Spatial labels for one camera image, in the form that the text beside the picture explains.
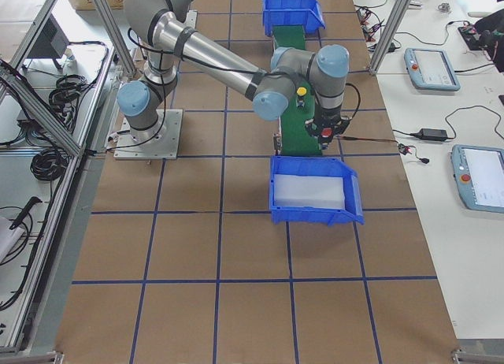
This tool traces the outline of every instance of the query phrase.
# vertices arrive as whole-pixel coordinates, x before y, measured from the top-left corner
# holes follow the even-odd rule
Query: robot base
[[[163,118],[163,110],[157,110],[159,118]],[[165,134],[159,139],[152,139],[144,145],[116,149],[113,156],[122,160],[176,159],[179,150],[180,128],[182,127],[182,110],[166,110]],[[121,130],[128,130],[129,123],[124,119]],[[129,134],[119,136],[117,147],[135,145]]]

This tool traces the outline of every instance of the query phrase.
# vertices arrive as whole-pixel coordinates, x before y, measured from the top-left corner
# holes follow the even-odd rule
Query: blue joint cap
[[[341,45],[324,46],[317,53],[319,69],[333,78],[343,78],[349,71],[350,55]]]
[[[117,92],[117,104],[124,115],[134,117],[141,114],[150,101],[149,88],[139,80],[125,84]]]
[[[252,106],[260,118],[274,121],[287,109],[289,101],[279,92],[263,91],[254,96]]]
[[[275,51],[273,52],[273,56],[271,57],[271,64],[270,64],[271,70],[276,69],[280,57],[282,57],[282,55],[289,49],[290,47],[282,47],[282,46],[277,47],[275,49]]]

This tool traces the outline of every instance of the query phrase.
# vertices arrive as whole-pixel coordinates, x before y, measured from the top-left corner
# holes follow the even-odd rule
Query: blue plastic bin
[[[262,24],[268,36],[275,25],[302,25],[305,33],[325,28],[317,0],[262,0]]]
[[[321,222],[327,225],[357,221],[364,224],[357,173],[336,158],[271,157],[269,209],[274,223]],[[275,205],[275,175],[332,176],[343,178],[345,210]]]

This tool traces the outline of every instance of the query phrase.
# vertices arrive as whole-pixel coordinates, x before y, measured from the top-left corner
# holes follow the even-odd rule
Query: gray robot arm
[[[119,94],[119,104],[132,128],[139,132],[155,128],[156,103],[161,102],[160,95],[176,86],[173,57],[177,57],[244,95],[265,120],[277,119],[301,82],[308,80],[316,93],[316,111],[314,119],[307,121],[307,132],[318,137],[321,146],[343,132],[346,125],[340,109],[349,61],[345,48],[325,46],[316,54],[278,48],[272,57],[272,71],[266,72],[186,26],[183,22],[192,1],[124,0],[132,29],[154,48],[139,80],[144,87],[132,82]]]

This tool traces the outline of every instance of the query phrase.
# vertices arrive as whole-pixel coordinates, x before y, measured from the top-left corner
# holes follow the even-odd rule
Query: black power brick
[[[448,139],[447,131],[443,129],[422,128],[418,133],[411,133],[410,135],[424,141],[444,142]]]

